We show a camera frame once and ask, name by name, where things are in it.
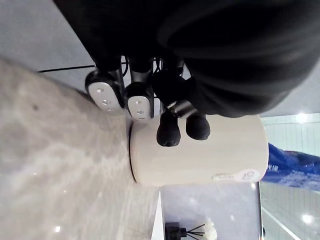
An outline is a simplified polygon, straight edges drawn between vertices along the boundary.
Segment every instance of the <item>black fabric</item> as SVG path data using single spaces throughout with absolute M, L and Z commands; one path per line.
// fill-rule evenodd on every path
M 99 66 L 110 55 L 183 58 L 192 74 L 183 95 L 204 114 L 269 110 L 320 55 L 318 0 L 55 3 Z

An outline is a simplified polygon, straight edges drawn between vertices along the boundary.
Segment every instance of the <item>robotic hand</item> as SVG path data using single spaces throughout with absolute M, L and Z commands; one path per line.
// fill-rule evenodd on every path
M 163 147 L 179 144 L 181 135 L 178 118 L 186 118 L 185 130 L 190 138 L 206 140 L 210 135 L 206 115 L 197 111 L 188 101 L 192 78 L 185 80 L 180 73 L 182 71 L 164 69 L 155 73 L 151 81 L 154 93 L 164 105 L 156 135 L 158 144 Z

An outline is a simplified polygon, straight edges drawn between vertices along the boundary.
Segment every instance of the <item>black cable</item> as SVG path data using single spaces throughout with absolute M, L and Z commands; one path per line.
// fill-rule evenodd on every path
M 125 58 L 126 58 L 125 62 L 121 62 L 121 64 L 126 64 L 125 69 L 127 69 L 127 64 L 129 64 L 129 62 L 128 62 L 128 58 L 127 57 L 125 57 Z M 72 70 L 72 69 L 87 69 L 87 68 L 95 68 L 95 67 L 96 67 L 95 65 L 70 66 L 70 67 L 61 67 L 61 68 L 51 68 L 51 69 L 40 70 L 40 71 L 38 71 L 38 73 L 48 73 L 48 72 L 64 71 L 64 70 Z M 160 71 L 160 59 L 159 59 L 159 66 L 157 65 L 157 68 L 155 70 L 157 70 L 157 69 Z
M 84 66 L 71 66 L 71 67 L 62 67 L 62 68 L 52 68 L 38 71 L 38 73 L 47 73 L 47 72 L 55 72 L 55 71 L 64 71 L 64 70 L 72 70 L 72 69 L 86 69 L 86 68 L 94 68 L 95 65 L 84 65 Z
M 129 68 L 128 58 L 127 58 L 126 56 L 125 56 L 124 58 L 125 58 L 125 70 L 124 70 L 124 72 L 122 73 L 122 77 L 124 77 L 124 76 L 127 74 L 128 68 Z
M 154 74 L 155 73 L 157 73 L 157 72 L 159 72 L 161 69 L 160 69 L 160 58 L 158 58 L 158 57 L 156 57 L 155 58 L 155 64 L 156 64 L 156 68 L 155 68 L 155 70 L 154 70 Z

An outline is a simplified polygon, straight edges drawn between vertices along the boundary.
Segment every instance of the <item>black fingertip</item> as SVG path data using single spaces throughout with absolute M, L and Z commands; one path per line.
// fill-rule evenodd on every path
M 203 114 L 191 115 L 186 119 L 186 134 L 195 140 L 206 140 L 210 135 L 210 125 Z
M 160 125 L 156 133 L 156 141 L 163 147 L 174 147 L 180 142 L 181 134 L 178 119 L 166 110 L 160 118 Z

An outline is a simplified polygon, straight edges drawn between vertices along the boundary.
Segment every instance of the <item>white table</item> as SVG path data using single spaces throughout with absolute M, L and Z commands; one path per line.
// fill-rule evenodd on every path
M 159 189 L 132 178 L 125 117 L 3 60 L 0 77 L 0 239 L 151 239 Z

